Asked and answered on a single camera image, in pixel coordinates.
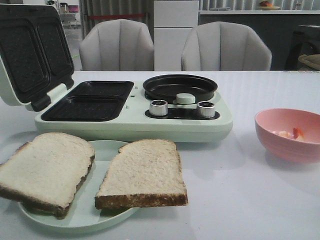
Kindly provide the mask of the white refrigerator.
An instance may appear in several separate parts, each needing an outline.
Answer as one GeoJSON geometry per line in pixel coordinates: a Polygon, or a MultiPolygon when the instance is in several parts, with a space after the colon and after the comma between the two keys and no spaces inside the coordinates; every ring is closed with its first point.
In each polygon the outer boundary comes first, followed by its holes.
{"type": "Polygon", "coordinates": [[[198,0],[156,0],[153,4],[154,69],[180,71],[186,39],[198,25],[198,0]]]}

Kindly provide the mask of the fruit plate on counter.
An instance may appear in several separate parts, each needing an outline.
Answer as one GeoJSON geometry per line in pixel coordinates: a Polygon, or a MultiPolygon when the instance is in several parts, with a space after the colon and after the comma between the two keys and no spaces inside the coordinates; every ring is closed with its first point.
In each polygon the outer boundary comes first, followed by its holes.
{"type": "Polygon", "coordinates": [[[258,7],[263,11],[272,11],[272,10],[279,10],[280,6],[274,6],[271,2],[268,0],[261,0],[258,3],[258,7]]]}

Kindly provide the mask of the pink plastic bowl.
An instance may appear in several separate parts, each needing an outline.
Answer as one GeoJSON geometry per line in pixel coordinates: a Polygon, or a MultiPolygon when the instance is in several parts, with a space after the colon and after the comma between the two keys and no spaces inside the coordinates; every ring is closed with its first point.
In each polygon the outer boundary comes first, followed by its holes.
{"type": "Polygon", "coordinates": [[[320,161],[320,115],[293,108],[270,108],[255,115],[256,134],[261,144],[275,156],[295,163],[320,161]],[[292,132],[299,128],[304,141],[289,139],[272,131],[292,132]]]}

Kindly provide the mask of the light green plastic plate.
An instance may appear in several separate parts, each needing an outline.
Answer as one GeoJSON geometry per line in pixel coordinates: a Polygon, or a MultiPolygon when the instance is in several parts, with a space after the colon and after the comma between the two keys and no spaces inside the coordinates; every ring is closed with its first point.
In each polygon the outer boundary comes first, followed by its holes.
{"type": "Polygon", "coordinates": [[[139,210],[138,207],[96,209],[95,196],[109,169],[109,164],[118,154],[118,149],[127,143],[116,140],[95,140],[90,144],[95,150],[95,160],[86,180],[77,191],[67,216],[57,219],[53,215],[19,202],[18,207],[26,217],[55,232],[89,233],[114,226],[139,210]]]}

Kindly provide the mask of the grey upholstered chair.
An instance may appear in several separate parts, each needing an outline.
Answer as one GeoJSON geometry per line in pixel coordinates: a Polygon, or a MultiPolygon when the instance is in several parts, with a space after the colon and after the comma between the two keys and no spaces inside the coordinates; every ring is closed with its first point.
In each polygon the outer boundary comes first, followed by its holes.
{"type": "Polygon", "coordinates": [[[128,19],[98,23],[79,47],[83,71],[153,71],[154,52],[147,25],[128,19]]]}
{"type": "Polygon", "coordinates": [[[183,71],[269,71],[272,52],[249,26],[215,21],[193,27],[181,55],[183,71]]]}

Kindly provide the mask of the right silver control knob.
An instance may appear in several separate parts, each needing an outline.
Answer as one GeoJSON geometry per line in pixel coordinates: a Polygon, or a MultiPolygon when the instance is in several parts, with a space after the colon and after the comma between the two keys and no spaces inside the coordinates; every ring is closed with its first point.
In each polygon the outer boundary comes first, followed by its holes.
{"type": "Polygon", "coordinates": [[[196,112],[200,118],[213,118],[216,114],[216,106],[210,101],[200,101],[196,105],[196,112]]]}

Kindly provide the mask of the black round frying pan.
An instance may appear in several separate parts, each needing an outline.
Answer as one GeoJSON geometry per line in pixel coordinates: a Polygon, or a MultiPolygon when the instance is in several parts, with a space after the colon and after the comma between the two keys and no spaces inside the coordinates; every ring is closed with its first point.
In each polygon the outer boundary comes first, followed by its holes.
{"type": "Polygon", "coordinates": [[[190,74],[165,74],[147,79],[142,84],[145,97],[150,100],[165,100],[174,104],[177,94],[191,94],[194,103],[208,101],[218,88],[213,80],[190,74]]]}

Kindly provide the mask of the white bread slice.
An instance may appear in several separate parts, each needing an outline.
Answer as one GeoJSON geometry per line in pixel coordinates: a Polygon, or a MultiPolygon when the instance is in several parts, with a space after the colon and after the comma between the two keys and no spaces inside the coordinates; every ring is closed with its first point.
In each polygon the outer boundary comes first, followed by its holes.
{"type": "Polygon", "coordinates": [[[142,139],[119,148],[95,196],[97,209],[186,206],[180,153],[173,141],[142,139]]]}
{"type": "Polygon", "coordinates": [[[86,140],[43,133],[0,165],[0,195],[64,219],[95,160],[86,140]]]}

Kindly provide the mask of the beige cushion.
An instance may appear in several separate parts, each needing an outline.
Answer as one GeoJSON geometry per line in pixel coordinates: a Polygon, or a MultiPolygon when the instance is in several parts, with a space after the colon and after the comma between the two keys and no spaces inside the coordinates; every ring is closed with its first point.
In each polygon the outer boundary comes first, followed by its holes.
{"type": "Polygon", "coordinates": [[[320,70],[320,55],[300,55],[298,61],[302,63],[307,69],[319,71],[320,70]]]}

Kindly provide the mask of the pink cooked shrimp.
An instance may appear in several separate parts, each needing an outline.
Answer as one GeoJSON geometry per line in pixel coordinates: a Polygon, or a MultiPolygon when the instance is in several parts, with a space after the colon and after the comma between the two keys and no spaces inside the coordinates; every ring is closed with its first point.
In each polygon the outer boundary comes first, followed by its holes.
{"type": "Polygon", "coordinates": [[[292,129],[292,132],[282,130],[282,131],[272,131],[272,133],[276,134],[278,136],[284,137],[284,138],[292,139],[292,140],[297,140],[297,141],[301,141],[301,142],[305,141],[304,133],[298,127],[294,127],[292,129]]]}

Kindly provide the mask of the right grey upholstered chair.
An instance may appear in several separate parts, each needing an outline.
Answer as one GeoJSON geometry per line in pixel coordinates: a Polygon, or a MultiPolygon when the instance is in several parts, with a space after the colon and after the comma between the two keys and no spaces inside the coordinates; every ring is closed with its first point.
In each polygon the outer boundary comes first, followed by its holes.
{"type": "Polygon", "coordinates": [[[272,52],[249,26],[215,21],[193,27],[181,55],[183,71],[269,71],[272,52]]]}

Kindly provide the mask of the silver control knob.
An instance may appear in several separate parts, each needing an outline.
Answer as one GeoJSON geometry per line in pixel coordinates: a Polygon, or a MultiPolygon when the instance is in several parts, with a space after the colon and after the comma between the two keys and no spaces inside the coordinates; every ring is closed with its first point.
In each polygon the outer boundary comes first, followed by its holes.
{"type": "Polygon", "coordinates": [[[216,106],[210,101],[200,101],[196,105],[196,112],[200,118],[213,118],[216,114],[216,106]]]}
{"type": "Polygon", "coordinates": [[[161,99],[152,100],[149,104],[149,113],[156,117],[166,116],[168,114],[168,102],[161,99]]]}

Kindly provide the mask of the green breakfast maker lid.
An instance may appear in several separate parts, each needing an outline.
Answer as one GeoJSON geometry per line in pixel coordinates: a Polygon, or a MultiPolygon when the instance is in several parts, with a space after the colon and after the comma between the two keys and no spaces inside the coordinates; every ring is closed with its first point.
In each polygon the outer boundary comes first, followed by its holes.
{"type": "Polygon", "coordinates": [[[50,5],[1,4],[0,97],[39,112],[48,92],[70,89],[74,63],[58,11],[50,5]]]}

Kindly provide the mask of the green breakfast maker base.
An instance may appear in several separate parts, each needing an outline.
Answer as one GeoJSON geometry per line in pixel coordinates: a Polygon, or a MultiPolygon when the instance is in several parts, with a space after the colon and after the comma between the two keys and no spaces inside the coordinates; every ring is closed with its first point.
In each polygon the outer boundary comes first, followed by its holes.
{"type": "Polygon", "coordinates": [[[35,117],[35,125],[43,133],[63,132],[88,141],[209,143],[223,140],[233,127],[232,114],[218,92],[211,102],[215,116],[210,119],[198,118],[195,104],[170,105],[168,115],[153,118],[141,82],[84,81],[71,90],[61,90],[35,117]]]}

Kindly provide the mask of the left grey upholstered chair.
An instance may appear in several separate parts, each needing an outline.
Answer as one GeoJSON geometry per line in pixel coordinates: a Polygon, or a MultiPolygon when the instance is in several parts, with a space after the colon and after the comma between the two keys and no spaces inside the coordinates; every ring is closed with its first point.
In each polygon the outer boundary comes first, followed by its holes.
{"type": "Polygon", "coordinates": [[[128,19],[98,23],[79,47],[83,71],[153,71],[154,52],[147,25],[128,19]]]}

